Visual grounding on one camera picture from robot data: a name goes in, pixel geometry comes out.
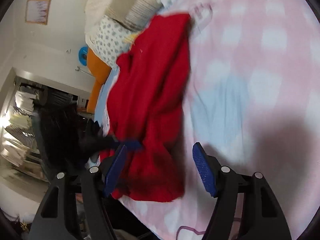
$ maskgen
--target blue gripper pad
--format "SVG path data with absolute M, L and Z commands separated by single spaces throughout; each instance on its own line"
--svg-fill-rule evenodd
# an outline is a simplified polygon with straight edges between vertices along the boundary
M 192 148 L 192 157 L 197 166 L 202 183 L 212 197 L 217 197 L 216 180 L 208 163 L 208 157 L 200 143 L 195 143 Z
M 116 151 L 116 158 L 104 179 L 103 195 L 105 197 L 109 196 L 116 188 L 125 161 L 127 160 L 127 152 L 127 147 L 125 145 L 122 145 L 122 147 Z

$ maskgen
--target yellow object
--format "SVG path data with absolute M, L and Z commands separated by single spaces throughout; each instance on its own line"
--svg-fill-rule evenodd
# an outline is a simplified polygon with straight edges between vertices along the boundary
M 87 105 L 87 112 L 94 114 L 101 87 L 110 75 L 111 67 L 99 59 L 91 49 L 88 49 L 87 67 L 96 79 Z

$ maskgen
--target silver screw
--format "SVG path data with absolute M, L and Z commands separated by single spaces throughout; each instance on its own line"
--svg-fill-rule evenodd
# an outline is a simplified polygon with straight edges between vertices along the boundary
M 57 174 L 57 179 L 62 179 L 64 177 L 64 173 L 63 172 L 59 172 Z
M 263 178 L 263 175 L 260 172 L 256 172 L 254 175 L 256 176 L 257 179 Z
M 93 167 L 90 168 L 89 171 L 90 171 L 90 173 L 96 173 L 96 172 L 99 171 L 99 168 L 97 166 L 93 166 Z
M 223 167 L 221 167 L 221 171 L 224 173 L 228 173 L 228 172 L 230 172 L 230 168 L 227 166 L 223 166 Z

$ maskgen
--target red garment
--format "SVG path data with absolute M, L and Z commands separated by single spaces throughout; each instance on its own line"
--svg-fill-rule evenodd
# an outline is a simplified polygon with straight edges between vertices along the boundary
M 119 78 L 107 100 L 110 134 L 137 139 L 143 149 L 128 154 L 114 198 L 169 202 L 184 193 L 182 175 L 170 155 L 182 121 L 189 75 L 188 14 L 155 16 L 119 56 Z M 114 152 L 102 152 L 101 159 Z

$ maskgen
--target bed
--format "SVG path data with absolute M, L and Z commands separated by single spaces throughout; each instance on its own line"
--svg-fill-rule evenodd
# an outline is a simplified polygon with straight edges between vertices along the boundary
M 306 0 L 177 0 L 161 14 L 181 11 L 195 19 L 183 137 L 173 153 L 185 171 L 185 195 L 171 203 L 120 201 L 160 239 L 201 239 L 216 200 L 205 191 L 192 159 L 199 141 L 236 172 L 262 172 L 297 239 L 320 206 L 315 14 Z M 101 89 L 95 114 L 105 133 L 105 101 L 116 75 Z M 240 217 L 241 205 L 230 239 Z

